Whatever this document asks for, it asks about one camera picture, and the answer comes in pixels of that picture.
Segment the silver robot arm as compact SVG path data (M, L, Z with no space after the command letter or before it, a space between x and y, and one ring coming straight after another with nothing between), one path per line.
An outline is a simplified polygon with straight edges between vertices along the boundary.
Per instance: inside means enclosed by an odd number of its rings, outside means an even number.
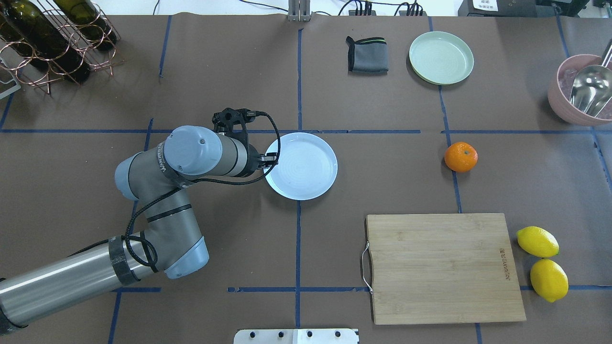
M205 239L186 189L196 183L229 184L258 169L271 172L280 148L265 155L246 130L221 133L181 126L155 148L138 152L115 170L117 188L140 210L126 233L110 237L55 263L1 280L1 334L163 271L187 276L208 262Z

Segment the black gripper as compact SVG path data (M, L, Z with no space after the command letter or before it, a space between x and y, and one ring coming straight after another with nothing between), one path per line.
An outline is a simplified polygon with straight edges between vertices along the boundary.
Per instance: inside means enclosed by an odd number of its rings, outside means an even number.
M268 152L266 154L260 154L256 148L249 144L248 145L248 157L245 164L245 178L253 175L258 168L271 168L278 164L278 152Z

